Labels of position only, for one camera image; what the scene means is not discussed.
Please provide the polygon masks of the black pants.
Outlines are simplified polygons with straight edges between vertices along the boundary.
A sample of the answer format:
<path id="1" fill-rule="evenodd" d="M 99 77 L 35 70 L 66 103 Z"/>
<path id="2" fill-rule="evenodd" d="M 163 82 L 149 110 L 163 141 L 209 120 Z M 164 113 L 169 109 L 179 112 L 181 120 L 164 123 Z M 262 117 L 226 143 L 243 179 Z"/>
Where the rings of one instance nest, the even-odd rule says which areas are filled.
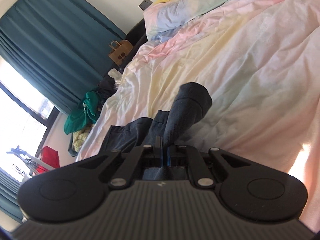
<path id="1" fill-rule="evenodd" d="M 134 147 L 154 145 L 156 137 L 162 137 L 164 156 L 166 149 L 174 146 L 184 133 L 198 123 L 212 106 L 212 99 L 205 87 L 190 82 L 180 86 L 170 111 L 159 110 L 152 118 L 138 118 L 125 126 L 111 126 L 98 155 L 107 151 L 120 150 L 129 153 Z M 117 170 L 117 164 L 105 169 L 99 179 L 104 183 Z M 153 167 L 144 171 L 144 180 L 185 180 L 186 170 L 182 167 Z"/>

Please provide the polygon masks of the clothes drying rack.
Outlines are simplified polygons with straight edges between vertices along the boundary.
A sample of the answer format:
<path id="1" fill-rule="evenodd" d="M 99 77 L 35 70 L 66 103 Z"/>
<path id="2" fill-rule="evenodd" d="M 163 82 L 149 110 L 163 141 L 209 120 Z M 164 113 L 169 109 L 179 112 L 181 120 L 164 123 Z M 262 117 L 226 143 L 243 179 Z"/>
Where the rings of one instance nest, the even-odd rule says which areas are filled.
<path id="1" fill-rule="evenodd" d="M 11 150 L 6 152 L 6 154 L 16 156 L 18 159 L 20 159 L 29 169 L 29 176 L 31 177 L 40 174 L 38 170 L 47 172 L 54 169 L 52 166 L 39 159 L 37 156 L 30 155 L 28 152 L 20 149 L 19 146 L 17 146 L 16 148 L 11 148 Z"/>

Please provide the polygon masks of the yellow knitted cloth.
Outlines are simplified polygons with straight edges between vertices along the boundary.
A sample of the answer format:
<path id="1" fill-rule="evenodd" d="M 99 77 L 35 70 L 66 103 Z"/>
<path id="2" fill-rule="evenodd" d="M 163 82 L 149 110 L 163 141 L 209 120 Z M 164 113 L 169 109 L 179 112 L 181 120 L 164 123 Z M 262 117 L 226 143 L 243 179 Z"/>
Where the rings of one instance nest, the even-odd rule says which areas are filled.
<path id="1" fill-rule="evenodd" d="M 87 125 L 83 129 L 73 133 L 72 149 L 76 153 L 80 152 L 92 128 L 93 128 L 93 125 Z"/>

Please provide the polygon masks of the green garment pile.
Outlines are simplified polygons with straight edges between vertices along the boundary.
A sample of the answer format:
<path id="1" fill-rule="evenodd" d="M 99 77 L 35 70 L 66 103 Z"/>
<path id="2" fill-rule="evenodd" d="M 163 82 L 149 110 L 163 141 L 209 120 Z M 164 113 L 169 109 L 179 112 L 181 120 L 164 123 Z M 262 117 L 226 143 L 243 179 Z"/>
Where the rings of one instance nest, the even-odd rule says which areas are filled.
<path id="1" fill-rule="evenodd" d="M 66 135 L 95 124 L 100 116 L 105 100 L 96 89 L 85 94 L 76 109 L 67 117 L 63 130 Z"/>

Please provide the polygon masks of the brown paper bag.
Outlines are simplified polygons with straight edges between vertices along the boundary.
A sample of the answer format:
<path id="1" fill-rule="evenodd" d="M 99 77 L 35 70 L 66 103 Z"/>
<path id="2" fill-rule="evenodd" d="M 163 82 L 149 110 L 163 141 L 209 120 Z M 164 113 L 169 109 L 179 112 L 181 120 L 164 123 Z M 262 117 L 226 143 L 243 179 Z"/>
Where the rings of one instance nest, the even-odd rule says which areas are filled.
<path id="1" fill-rule="evenodd" d="M 108 56 L 117 66 L 123 63 L 133 49 L 133 45 L 128 40 L 112 41 L 109 47 L 111 48 L 111 52 Z"/>

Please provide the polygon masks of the pastel bed duvet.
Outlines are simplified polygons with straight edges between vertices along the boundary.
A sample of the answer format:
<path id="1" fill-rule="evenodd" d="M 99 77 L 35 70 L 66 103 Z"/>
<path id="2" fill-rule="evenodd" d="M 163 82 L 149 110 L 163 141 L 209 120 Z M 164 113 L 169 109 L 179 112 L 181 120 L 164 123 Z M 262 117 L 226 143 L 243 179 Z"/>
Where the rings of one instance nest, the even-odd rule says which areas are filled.
<path id="1" fill-rule="evenodd" d="M 182 84 L 212 106 L 182 140 L 287 172 L 308 190 L 302 222 L 319 230 L 319 0 L 172 0 L 144 12 L 148 41 L 78 159 L 108 130 L 168 111 Z"/>

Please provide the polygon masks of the teal curtain near window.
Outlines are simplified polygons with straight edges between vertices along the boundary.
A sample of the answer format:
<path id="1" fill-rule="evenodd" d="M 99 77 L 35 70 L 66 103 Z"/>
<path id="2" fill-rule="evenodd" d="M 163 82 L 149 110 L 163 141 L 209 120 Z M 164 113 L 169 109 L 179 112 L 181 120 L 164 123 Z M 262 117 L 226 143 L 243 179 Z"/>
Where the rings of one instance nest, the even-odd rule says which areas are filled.
<path id="1" fill-rule="evenodd" d="M 18 223 L 22 223 L 23 214 L 17 202 L 20 182 L 1 168 L 0 194 L 1 211 Z"/>

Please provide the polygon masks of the grey wall switch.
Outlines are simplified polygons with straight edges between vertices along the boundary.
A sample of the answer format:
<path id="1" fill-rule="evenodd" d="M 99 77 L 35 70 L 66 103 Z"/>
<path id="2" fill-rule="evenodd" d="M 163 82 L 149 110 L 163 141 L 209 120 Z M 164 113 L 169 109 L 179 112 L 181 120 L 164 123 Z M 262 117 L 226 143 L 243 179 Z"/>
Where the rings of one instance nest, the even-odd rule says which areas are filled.
<path id="1" fill-rule="evenodd" d="M 143 0 L 138 7 L 143 11 L 145 11 L 150 5 L 152 5 L 151 0 Z"/>

